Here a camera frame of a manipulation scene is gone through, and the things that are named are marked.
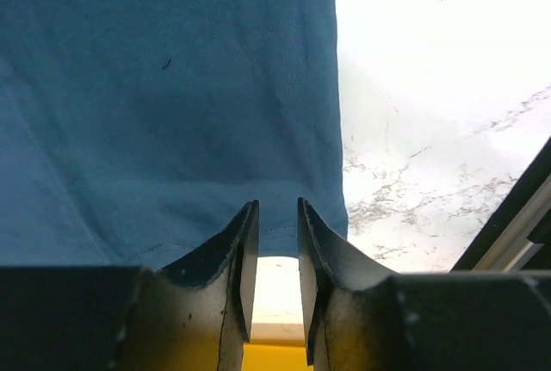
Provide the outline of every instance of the white marble surface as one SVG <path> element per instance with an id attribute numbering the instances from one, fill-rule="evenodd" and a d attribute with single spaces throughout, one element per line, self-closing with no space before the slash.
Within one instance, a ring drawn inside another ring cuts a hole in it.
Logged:
<path id="1" fill-rule="evenodd" d="M 448 270 L 551 134 L 549 0 L 337 0 L 337 16 L 350 242 Z M 300 322 L 296 261 L 259 266 L 254 321 Z"/>

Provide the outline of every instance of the teal t-shirt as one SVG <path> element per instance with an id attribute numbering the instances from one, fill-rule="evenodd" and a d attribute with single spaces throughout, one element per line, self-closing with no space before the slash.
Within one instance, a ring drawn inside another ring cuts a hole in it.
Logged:
<path id="1" fill-rule="evenodd" d="M 0 264 L 160 268 L 261 206 L 345 234 L 335 0 L 0 0 Z"/>

